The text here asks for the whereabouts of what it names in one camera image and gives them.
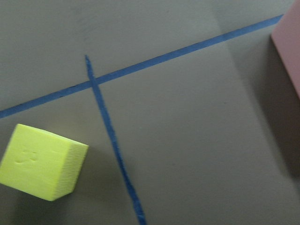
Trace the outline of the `yellow foam block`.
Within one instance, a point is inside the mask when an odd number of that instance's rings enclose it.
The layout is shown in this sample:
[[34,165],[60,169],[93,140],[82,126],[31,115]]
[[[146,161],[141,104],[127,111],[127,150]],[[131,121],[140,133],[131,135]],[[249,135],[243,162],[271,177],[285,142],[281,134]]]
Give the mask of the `yellow foam block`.
[[0,162],[0,182],[54,201],[75,189],[88,145],[17,124]]

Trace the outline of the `pink plastic bin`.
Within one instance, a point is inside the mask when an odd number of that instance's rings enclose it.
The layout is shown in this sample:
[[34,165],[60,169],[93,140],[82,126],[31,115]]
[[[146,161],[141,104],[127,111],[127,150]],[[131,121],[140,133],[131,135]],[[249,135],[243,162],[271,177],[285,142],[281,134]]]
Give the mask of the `pink plastic bin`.
[[271,39],[291,79],[300,94],[300,1],[296,0],[282,16],[271,33]]

